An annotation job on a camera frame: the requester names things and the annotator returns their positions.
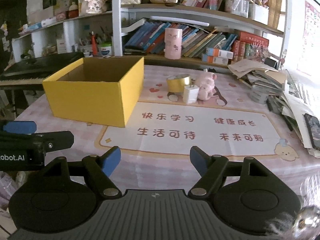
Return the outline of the pink plush pig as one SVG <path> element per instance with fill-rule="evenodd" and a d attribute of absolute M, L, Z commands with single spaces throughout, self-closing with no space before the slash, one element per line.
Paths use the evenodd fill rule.
<path fill-rule="evenodd" d="M 214 95 L 215 80 L 217 75 L 205 69 L 195 80 L 195 85 L 199 87 L 197 98 L 202 101 L 209 100 Z"/>

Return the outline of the black electric keyboard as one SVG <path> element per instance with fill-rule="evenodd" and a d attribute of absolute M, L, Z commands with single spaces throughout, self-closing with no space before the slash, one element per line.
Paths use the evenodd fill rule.
<path fill-rule="evenodd" d="M 81 52 L 53 54 L 13 64 L 1 74 L 2 90 L 42 90 L 42 81 L 81 59 Z"/>

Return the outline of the pink desk mat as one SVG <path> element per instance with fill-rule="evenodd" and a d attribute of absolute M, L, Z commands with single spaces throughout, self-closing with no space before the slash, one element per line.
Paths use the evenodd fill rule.
<path fill-rule="evenodd" d="M 180 73 L 178 68 L 146 66 L 144 89 L 124 128 L 56 118 L 45 96 L 18 119 L 34 121 L 39 132 L 74 134 L 72 148 L 50 153 L 46 161 L 60 155 L 78 161 L 120 147 L 121 161 L 111 178 L 121 190 L 189 190 L 200 177 L 189 160 L 193 146 L 231 161 L 254 157 L 296 192 L 307 176 L 319 172 L 319 160 L 285 121 L 252 101 L 248 87 L 237 79 L 219 74 L 216 96 L 186 105 L 167 90 L 167 77 Z"/>

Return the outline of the yellow cardboard box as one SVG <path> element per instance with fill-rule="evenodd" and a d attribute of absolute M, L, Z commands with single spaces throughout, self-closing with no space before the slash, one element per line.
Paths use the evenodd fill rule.
<path fill-rule="evenodd" d="M 144 57 L 84 57 L 43 80 L 55 117 L 125 127 L 143 90 Z"/>

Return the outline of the white charger plug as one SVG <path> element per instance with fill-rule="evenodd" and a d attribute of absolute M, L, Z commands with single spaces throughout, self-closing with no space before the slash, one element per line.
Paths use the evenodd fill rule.
<path fill-rule="evenodd" d="M 199 87 L 196 85 L 187 85 L 184 87 L 182 101 L 186 104 L 192 104 L 197 102 L 199 94 Z"/>

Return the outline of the yellow tape roll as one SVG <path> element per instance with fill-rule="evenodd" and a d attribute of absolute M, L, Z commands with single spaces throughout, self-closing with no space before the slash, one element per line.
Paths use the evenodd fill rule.
<path fill-rule="evenodd" d="M 182 93 L 185 86 L 191 84 L 191 78 L 189 74 L 179 74 L 170 76 L 166 79 L 168 92 Z"/>

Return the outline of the stack of papers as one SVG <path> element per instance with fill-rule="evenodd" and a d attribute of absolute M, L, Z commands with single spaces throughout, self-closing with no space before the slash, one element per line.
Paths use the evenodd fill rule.
<path fill-rule="evenodd" d="M 312 147 L 304 114 L 308 113 L 319 120 L 319 93 L 312 80 L 298 73 L 276 70 L 253 61 L 241 60 L 230 64 L 229 70 L 252 89 L 252 100 L 266 103 L 269 110 L 280 115 L 289 130 L 294 131 L 304 148 L 315 158 L 319 150 Z"/>

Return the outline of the white green jar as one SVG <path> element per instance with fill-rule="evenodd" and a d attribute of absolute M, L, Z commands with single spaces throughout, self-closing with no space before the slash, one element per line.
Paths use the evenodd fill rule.
<path fill-rule="evenodd" d="M 105 42 L 99 45 L 99 51 L 103 56 L 112 56 L 112 43 Z"/>

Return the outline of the orange blue box lower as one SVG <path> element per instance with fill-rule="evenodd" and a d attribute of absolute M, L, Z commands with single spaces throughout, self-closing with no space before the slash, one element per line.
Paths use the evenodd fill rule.
<path fill-rule="evenodd" d="M 207 55 L 207 54 L 202 54 L 202 61 L 203 62 L 208 62 L 208 63 L 227 65 L 229 59 L 223 58 L 223 57 L 210 56 L 210 55 Z"/>

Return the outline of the orange blue box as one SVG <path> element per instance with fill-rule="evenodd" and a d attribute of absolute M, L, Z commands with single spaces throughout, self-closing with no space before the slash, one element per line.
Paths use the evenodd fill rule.
<path fill-rule="evenodd" d="M 233 52 L 217 48 L 206 48 L 206 54 L 209 56 L 221 57 L 230 60 L 233 58 Z"/>
<path fill-rule="evenodd" d="M 203 62 L 208 62 L 208 63 L 227 65 L 229 59 L 223 58 L 223 57 L 210 56 L 210 55 L 207 55 L 207 54 L 202 54 L 202 61 Z"/>

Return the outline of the smartphone with photo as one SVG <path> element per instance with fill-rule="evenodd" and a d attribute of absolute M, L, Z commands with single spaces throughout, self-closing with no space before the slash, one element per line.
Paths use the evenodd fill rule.
<path fill-rule="evenodd" d="M 305 113 L 304 119 L 306 122 L 306 126 L 308 128 L 308 133 L 310 135 L 310 140 L 312 147 L 316 150 L 319 150 L 320 148 L 320 126 L 319 126 L 319 120 L 308 113 Z"/>

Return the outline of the orange blue box upper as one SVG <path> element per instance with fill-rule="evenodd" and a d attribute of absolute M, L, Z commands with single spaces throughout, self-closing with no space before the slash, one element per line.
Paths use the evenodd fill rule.
<path fill-rule="evenodd" d="M 233 52 L 217 48 L 206 48 L 206 54 L 209 56 L 221 57 L 230 60 L 233 58 Z"/>

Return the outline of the pink cylindrical container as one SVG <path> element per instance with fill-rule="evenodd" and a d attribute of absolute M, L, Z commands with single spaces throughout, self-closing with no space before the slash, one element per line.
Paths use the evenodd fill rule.
<path fill-rule="evenodd" d="M 166 28 L 164 42 L 165 58 L 170 60 L 180 59 L 182 50 L 182 29 Z"/>

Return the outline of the red book set box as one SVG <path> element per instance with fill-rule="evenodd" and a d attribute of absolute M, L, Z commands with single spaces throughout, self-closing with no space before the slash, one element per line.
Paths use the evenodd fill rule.
<path fill-rule="evenodd" d="M 238 40 L 241 42 L 245 42 L 245 43 L 249 43 L 249 44 L 254 44 L 254 43 L 258 43 L 260 45 L 262 45 L 263 47 L 268 47 L 269 45 L 269 40 L 252 34 L 252 33 L 248 33 L 245 31 L 237 31 L 236 34 L 238 35 Z"/>

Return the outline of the white bookshelf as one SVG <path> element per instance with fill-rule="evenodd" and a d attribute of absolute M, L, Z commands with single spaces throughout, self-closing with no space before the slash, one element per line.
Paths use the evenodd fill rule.
<path fill-rule="evenodd" d="M 137 29 L 136 22 L 142 18 L 145 20 L 189 23 L 198 27 L 208 24 L 210 27 L 235 29 L 260 36 L 270 34 L 281 40 L 285 37 L 284 32 L 276 28 L 227 12 L 183 5 L 170 7 L 161 4 L 136 4 L 126 5 L 120 8 L 119 12 L 107 11 L 102 14 L 85 14 L 54 22 L 14 38 L 11 42 L 14 60 L 20 62 L 21 55 L 27 48 L 33 50 L 35 57 L 40 57 L 46 45 L 56 42 L 57 33 L 63 35 L 66 51 L 70 53 L 72 52 L 72 46 L 79 42 L 81 36 L 88 33 L 89 30 L 95 33 L 101 32 L 100 28 L 102 26 L 107 26 L 112 31 L 112 49 L 114 54 L 118 55 L 121 46 L 117 43 Z"/>

